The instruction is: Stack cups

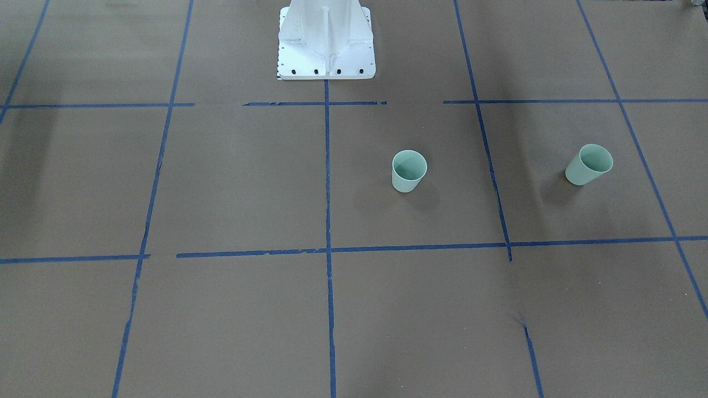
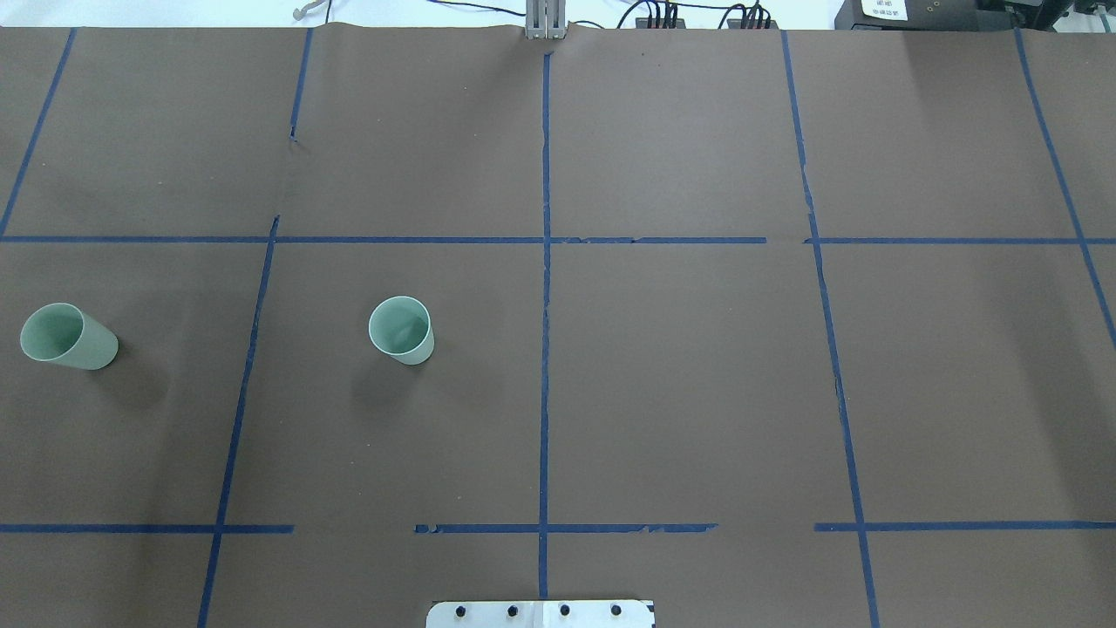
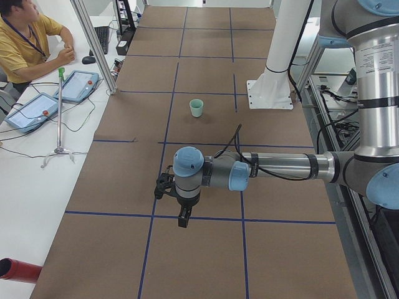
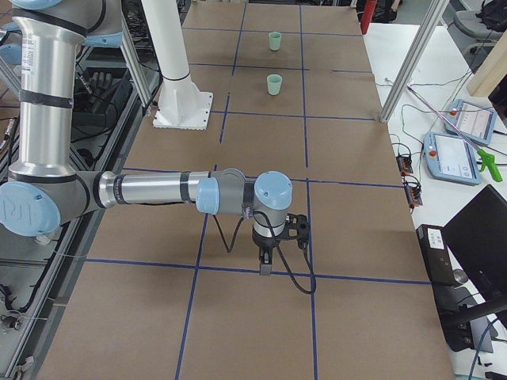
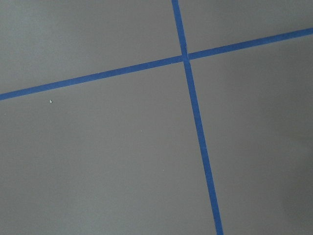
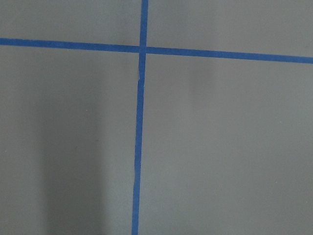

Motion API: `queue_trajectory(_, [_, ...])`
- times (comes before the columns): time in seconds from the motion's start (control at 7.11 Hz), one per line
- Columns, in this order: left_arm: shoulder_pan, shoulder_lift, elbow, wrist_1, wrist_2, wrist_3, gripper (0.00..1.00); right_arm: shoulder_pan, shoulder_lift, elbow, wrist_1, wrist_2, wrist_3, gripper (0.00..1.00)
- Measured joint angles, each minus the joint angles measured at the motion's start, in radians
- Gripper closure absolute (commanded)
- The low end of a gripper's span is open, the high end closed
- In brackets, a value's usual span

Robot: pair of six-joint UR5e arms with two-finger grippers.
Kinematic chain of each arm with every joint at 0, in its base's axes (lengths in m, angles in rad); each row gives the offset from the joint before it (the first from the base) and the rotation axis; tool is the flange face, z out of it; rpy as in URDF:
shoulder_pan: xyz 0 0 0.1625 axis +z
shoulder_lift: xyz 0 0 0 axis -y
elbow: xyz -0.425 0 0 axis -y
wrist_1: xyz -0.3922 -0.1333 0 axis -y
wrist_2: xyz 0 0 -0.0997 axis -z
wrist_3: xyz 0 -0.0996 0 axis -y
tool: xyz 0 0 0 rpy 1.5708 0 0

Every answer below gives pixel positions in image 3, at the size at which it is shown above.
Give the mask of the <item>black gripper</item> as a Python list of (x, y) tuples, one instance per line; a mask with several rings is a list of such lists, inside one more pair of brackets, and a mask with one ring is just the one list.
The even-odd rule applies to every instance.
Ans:
[(191, 215), (191, 208), (195, 206), (199, 202), (199, 196), (185, 198), (185, 197), (178, 197), (177, 201), (179, 205), (182, 207), (180, 209), (180, 213), (178, 215), (178, 226), (187, 228), (188, 222)]

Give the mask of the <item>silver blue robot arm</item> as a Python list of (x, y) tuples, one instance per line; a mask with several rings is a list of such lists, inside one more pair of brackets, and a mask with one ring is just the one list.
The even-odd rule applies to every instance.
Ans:
[(355, 51), (360, 145), (323, 154), (239, 153), (203, 156), (192, 146), (174, 156), (171, 194), (187, 227), (203, 186), (243, 191), (250, 178), (321, 179), (349, 187), (387, 209), (398, 208), (398, 2), (324, 1), (321, 37), (345, 39)]

